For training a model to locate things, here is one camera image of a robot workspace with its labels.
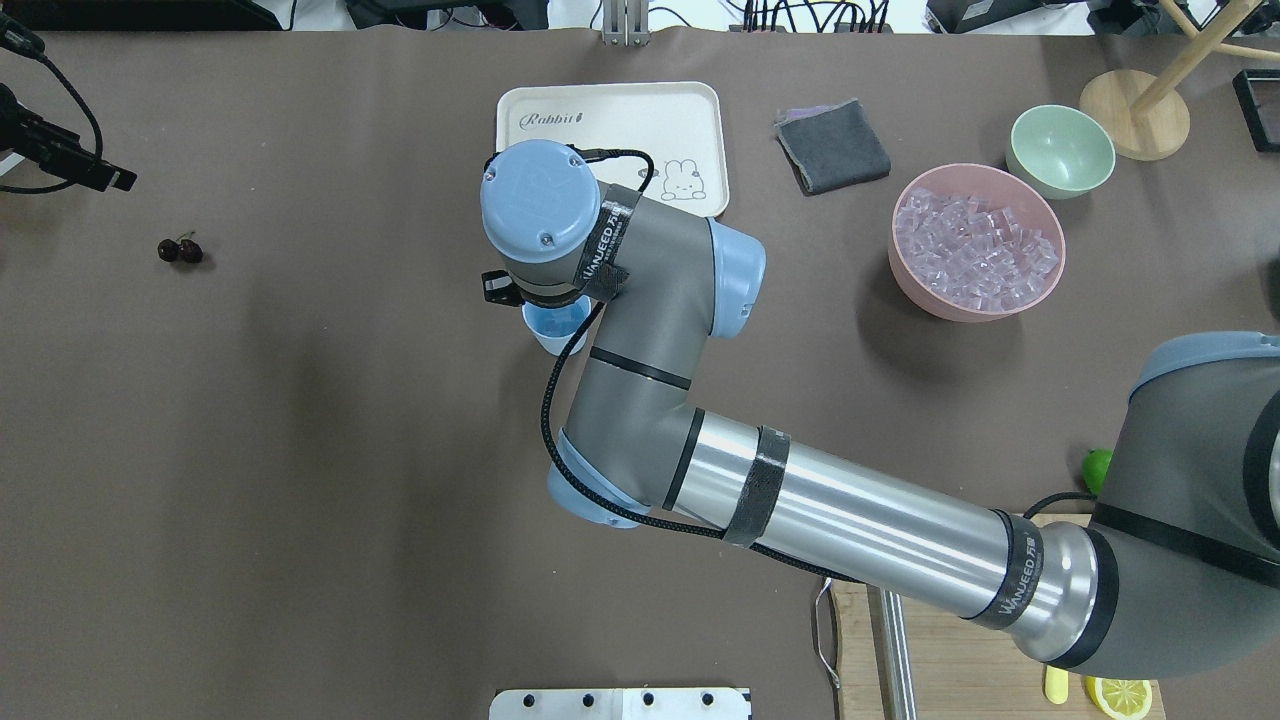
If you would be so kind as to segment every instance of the tabletop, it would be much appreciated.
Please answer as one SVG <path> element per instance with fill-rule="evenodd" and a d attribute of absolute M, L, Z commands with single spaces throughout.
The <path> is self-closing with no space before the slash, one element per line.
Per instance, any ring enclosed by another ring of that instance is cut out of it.
<path fill-rule="evenodd" d="M 691 401 L 975 503 L 1070 489 L 1084 451 L 1114 443 L 1160 342 L 1280 324 L 1280 160 L 1253 151 L 1231 58 L 1180 87 L 1181 151 L 1120 160 L 1102 188 L 1055 202 L 1066 270 L 1037 307 L 947 323 L 890 274 L 911 178 L 1000 164 L 1021 110 L 1074 105 L 1107 69 L 1158 72 L 1176 37 L 46 40 L 105 156 L 140 179 L 0 197 L 13 717 L 483 717 L 503 688 L 643 684 L 750 687 L 756 717 L 832 716 L 815 578 L 590 525 L 547 496 L 550 357 L 479 282 L 500 264 L 479 173 L 513 87 L 712 86 L 732 192 L 721 220 L 759 237 L 769 268 Z M 0 74 L 82 127 L 38 65 L 5 55 Z M 854 96 L 892 173 L 805 196 L 773 118 Z M 41 182 L 26 165 L 5 179 Z M 204 264 L 157 260 L 161 238 L 192 229 Z M 1167 680 L 1169 715 L 1267 714 L 1277 662 L 1271 643 Z"/>

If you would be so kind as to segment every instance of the lemon slice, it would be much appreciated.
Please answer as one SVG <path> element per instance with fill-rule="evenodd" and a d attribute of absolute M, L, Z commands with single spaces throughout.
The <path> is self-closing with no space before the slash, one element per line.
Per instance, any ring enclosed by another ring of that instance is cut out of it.
<path fill-rule="evenodd" d="M 1149 680 L 1111 680 L 1107 678 L 1085 678 L 1084 687 L 1089 698 L 1107 717 L 1115 720 L 1138 720 L 1151 712 Z"/>

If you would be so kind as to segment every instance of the light green ceramic bowl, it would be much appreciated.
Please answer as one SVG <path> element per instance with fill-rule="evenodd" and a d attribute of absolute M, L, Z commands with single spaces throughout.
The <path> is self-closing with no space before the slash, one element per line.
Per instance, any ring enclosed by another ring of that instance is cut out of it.
<path fill-rule="evenodd" d="M 1005 161 L 1036 192 L 1065 200 L 1106 182 L 1116 149 L 1107 131 L 1075 108 L 1037 105 L 1014 122 Z"/>

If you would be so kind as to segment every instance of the black band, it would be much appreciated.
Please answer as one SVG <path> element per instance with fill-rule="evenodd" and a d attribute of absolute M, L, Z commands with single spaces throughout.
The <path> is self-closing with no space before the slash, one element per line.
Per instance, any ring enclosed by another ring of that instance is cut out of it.
<path fill-rule="evenodd" d="M 662 502 L 663 510 L 676 506 L 680 497 L 680 488 L 685 484 L 685 475 L 689 474 L 689 461 L 694 459 L 694 450 L 698 447 L 698 436 L 703 432 L 703 418 L 707 415 L 701 407 L 694 409 L 694 421 L 689 424 L 689 434 L 685 437 L 685 450 L 680 454 L 680 462 L 676 464 L 676 474 L 671 478 L 671 487 L 667 488 L 667 500 Z"/>
<path fill-rule="evenodd" d="M 594 360 L 599 360 L 600 363 L 608 363 L 609 365 L 613 365 L 614 368 L 620 368 L 620 369 L 626 370 L 628 373 L 635 373 L 637 375 L 644 375 L 644 377 L 649 378 L 650 380 L 658 380 L 659 383 L 667 383 L 667 384 L 669 384 L 672 387 L 677 387 L 680 389 L 687 391 L 694 384 L 692 380 L 690 380 L 689 378 L 681 378 L 680 375 L 675 375 L 672 373 L 668 373 L 667 370 L 659 370 L 658 368 L 654 368 L 653 365 L 645 365 L 644 363 L 639 363 L 639 361 L 632 360 L 630 357 L 623 357 L 623 356 L 621 356 L 621 355 L 618 355 L 616 352 L 609 352 L 608 350 L 602 350 L 599 346 L 591 347 L 591 357 Z"/>
<path fill-rule="evenodd" d="M 1048 661 L 1053 667 L 1062 670 L 1078 667 L 1093 657 L 1103 638 L 1107 637 L 1107 630 L 1111 629 L 1111 620 L 1116 616 L 1116 601 L 1120 598 L 1120 571 L 1111 543 L 1102 537 L 1102 533 L 1092 528 L 1084 528 L 1084 534 L 1089 536 L 1089 541 L 1093 542 L 1093 556 L 1098 561 L 1098 591 L 1093 596 L 1093 610 L 1089 611 L 1089 619 L 1084 623 L 1084 630 L 1080 632 L 1075 644 L 1071 646 L 1071 650 Z"/>
<path fill-rule="evenodd" d="M 773 506 L 778 502 L 782 489 L 782 475 L 787 470 L 787 456 L 791 454 L 791 436 L 760 425 L 760 438 L 755 443 L 755 460 L 746 473 L 742 493 L 737 496 L 737 507 L 724 528 L 724 542 L 739 547 L 749 547 L 755 538 L 764 534 L 764 528 L 773 516 Z"/>
<path fill-rule="evenodd" d="M 1098 503 L 1093 509 L 1093 521 L 1115 528 L 1138 539 L 1158 544 L 1166 550 L 1194 557 L 1201 562 L 1226 570 L 1256 583 L 1280 589 L 1280 562 L 1262 557 L 1199 533 L 1184 530 L 1160 520 L 1138 515 L 1114 505 Z"/>
<path fill-rule="evenodd" d="M 604 193 L 600 214 L 595 218 L 595 227 L 586 236 L 582 256 L 573 274 L 573 287 L 582 291 L 582 295 L 608 302 L 618 295 L 622 283 L 627 281 L 627 272 L 614 265 L 613 259 L 618 256 L 622 236 L 627 232 L 640 193 L 620 184 L 611 184 Z"/>
<path fill-rule="evenodd" d="M 982 612 L 965 619 L 983 628 L 1004 630 L 1023 616 L 1036 594 L 1041 571 L 1044 569 L 1044 543 L 1039 528 L 1030 520 L 1010 516 L 1004 510 L 992 512 L 1005 523 L 1005 532 L 1009 534 L 1005 579 L 1000 583 L 996 597 L 991 598 L 991 603 Z"/>
<path fill-rule="evenodd" d="M 1253 524 L 1280 550 L 1280 525 L 1276 509 L 1271 506 L 1271 452 L 1280 436 L 1280 392 L 1271 396 L 1258 415 L 1258 421 L 1244 446 L 1244 500 L 1249 505 Z"/>

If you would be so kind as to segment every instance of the lime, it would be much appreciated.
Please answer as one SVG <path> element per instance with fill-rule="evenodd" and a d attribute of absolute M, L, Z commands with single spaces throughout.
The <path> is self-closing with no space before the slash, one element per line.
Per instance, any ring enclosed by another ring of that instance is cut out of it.
<path fill-rule="evenodd" d="M 1151 680 L 1085 678 L 1084 687 L 1093 705 L 1114 720 L 1139 720 L 1151 712 Z"/>
<path fill-rule="evenodd" d="M 1107 469 L 1111 468 L 1110 450 L 1091 450 L 1084 456 L 1080 473 L 1084 475 L 1084 487 L 1093 495 L 1102 492 L 1102 482 L 1107 479 Z"/>

